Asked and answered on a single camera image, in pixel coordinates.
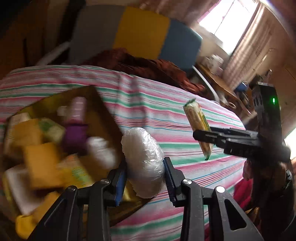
white crumpled plastic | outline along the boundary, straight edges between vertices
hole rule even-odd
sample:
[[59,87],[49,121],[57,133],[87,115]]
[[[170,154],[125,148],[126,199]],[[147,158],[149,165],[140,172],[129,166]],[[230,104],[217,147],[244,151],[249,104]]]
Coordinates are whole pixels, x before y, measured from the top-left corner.
[[114,169],[117,166],[116,153],[113,148],[108,148],[108,142],[101,137],[87,139],[88,152],[95,158],[99,166],[104,169]]
[[143,128],[125,131],[122,152],[126,157],[128,179],[137,196],[152,198],[163,187],[164,154],[157,141]]

striped tablecloth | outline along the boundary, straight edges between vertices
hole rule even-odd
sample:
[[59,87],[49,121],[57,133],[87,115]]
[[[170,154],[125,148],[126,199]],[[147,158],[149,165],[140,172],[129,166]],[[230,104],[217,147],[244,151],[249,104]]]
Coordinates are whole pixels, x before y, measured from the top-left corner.
[[[185,177],[204,187],[224,186],[231,194],[242,179],[243,158],[214,147],[205,161],[183,111],[192,98],[200,104],[210,126],[244,129],[231,111],[207,99],[152,80],[93,66],[44,66],[12,71],[0,82],[0,124],[23,107],[49,95],[95,85],[121,130],[145,128]],[[208,223],[207,207],[204,207]],[[172,206],[167,191],[111,228],[112,240],[177,240],[183,208]]]

blue cushion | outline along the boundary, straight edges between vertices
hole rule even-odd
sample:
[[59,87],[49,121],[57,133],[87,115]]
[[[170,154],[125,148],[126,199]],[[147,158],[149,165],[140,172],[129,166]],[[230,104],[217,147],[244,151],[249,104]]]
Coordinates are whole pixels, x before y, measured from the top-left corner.
[[185,72],[195,64],[202,37],[178,20],[171,19],[167,37],[158,56],[173,62]]

wooden table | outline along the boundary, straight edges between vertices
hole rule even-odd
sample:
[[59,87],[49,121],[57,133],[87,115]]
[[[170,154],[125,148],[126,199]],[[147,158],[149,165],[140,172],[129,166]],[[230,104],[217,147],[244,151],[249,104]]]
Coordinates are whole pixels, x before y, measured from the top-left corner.
[[198,64],[197,68],[201,71],[204,77],[209,81],[209,83],[212,85],[214,90],[223,92],[225,94],[225,97],[229,97],[231,101],[234,102],[236,107],[239,105],[247,116],[252,115],[252,113],[245,107],[245,105],[242,103],[239,97],[237,97],[237,95],[229,88],[229,86],[225,83],[225,81],[222,78],[212,74],[207,67],[201,64]]

metal screw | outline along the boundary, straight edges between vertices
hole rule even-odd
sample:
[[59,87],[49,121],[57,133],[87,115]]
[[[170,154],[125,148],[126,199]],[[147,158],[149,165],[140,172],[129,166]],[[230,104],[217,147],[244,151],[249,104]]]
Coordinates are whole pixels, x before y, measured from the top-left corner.
[[188,178],[184,179],[182,182],[186,185],[190,185],[192,183],[192,181]]
[[225,188],[222,187],[222,186],[218,186],[218,187],[216,187],[216,190],[217,190],[217,192],[219,192],[219,193],[224,193],[224,192],[225,192]]
[[71,191],[71,192],[74,192],[75,189],[76,189],[76,187],[75,187],[75,186],[69,186],[69,187],[67,187],[67,189],[68,189],[69,191]]
[[107,178],[103,178],[103,179],[101,179],[101,183],[102,184],[108,184],[110,181],[109,181],[109,179],[107,179]]

